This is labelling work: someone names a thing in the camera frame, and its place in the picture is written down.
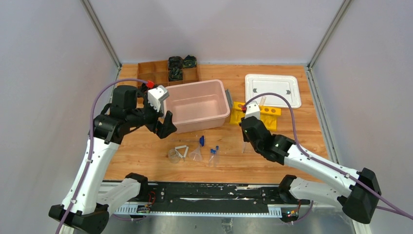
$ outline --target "gray floor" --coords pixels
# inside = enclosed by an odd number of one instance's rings
[[[149,216],[128,222],[114,217],[104,234],[354,234],[351,220],[333,208],[316,208],[301,223],[282,224],[277,218]]]

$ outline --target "wood surface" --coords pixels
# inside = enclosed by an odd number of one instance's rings
[[[294,110],[298,138],[300,143],[312,152],[327,158],[327,152],[321,134],[310,89],[302,66],[276,65],[198,65],[200,80],[220,79],[229,89],[234,101],[245,101],[244,78],[247,74],[292,75],[299,82],[302,106]],[[123,65],[120,78],[135,78],[137,64]],[[282,109],[278,118],[276,134],[293,138],[291,115],[288,109]],[[206,138],[202,148],[202,162],[187,159],[172,164],[168,150],[175,146],[188,145],[192,152],[197,144],[179,142],[196,140],[201,135]],[[217,167],[208,167],[209,150],[219,145],[220,162]],[[241,128],[229,124],[190,133],[172,134],[166,139],[159,139],[155,134],[142,127],[126,135],[119,150],[114,155],[105,179],[123,179],[130,172],[148,177],[150,181],[191,181],[223,183],[279,183],[286,174],[318,181],[310,175],[277,163],[267,161],[256,153],[242,153],[243,137]]]

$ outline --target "wooden organizer box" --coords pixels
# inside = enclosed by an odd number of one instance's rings
[[[184,68],[182,71],[183,80],[169,81],[167,60],[142,62],[138,64],[138,79],[151,80],[155,84],[163,85],[164,87],[199,81],[199,72],[197,67]]]

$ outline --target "pink plastic bin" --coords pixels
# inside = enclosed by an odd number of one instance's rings
[[[168,86],[164,108],[173,113],[176,133],[186,133],[224,124],[230,109],[224,85],[218,79]]]

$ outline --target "robotic arm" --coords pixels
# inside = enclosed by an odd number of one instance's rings
[[[64,223],[87,233],[101,233],[110,215],[117,208],[133,197],[146,197],[148,178],[135,173],[127,175],[122,183],[103,195],[98,195],[98,191],[109,162],[125,135],[144,125],[160,139],[176,131],[170,111],[166,112],[163,123],[158,120],[163,116],[163,101],[168,96],[168,91],[163,86],[149,89],[145,84],[140,90],[128,85],[119,85],[113,90],[112,103],[107,104],[94,119],[93,149],[89,148],[89,139],[83,162],[71,189],[62,204],[50,208],[49,217],[61,221],[69,204],[73,203]],[[136,108],[137,98],[143,98],[143,108]],[[89,150],[93,151],[91,160],[88,160]],[[83,168],[88,162],[88,173],[82,177]],[[72,200],[80,180],[83,180],[83,183],[77,199]]]
[[[373,171],[364,168],[361,172],[335,164],[323,157],[304,149],[310,157],[330,165],[317,163],[302,153],[295,141],[283,136],[271,134],[260,120],[260,108],[256,102],[251,102],[245,111],[245,118],[240,126],[244,142],[250,142],[255,152],[269,161],[288,165],[324,181],[317,183],[286,175],[279,185],[279,192],[286,202],[309,199],[341,207],[343,212],[360,223],[370,223],[378,198],[350,179],[358,178],[378,194],[381,194],[377,178]],[[347,174],[343,175],[331,167],[340,168]]]

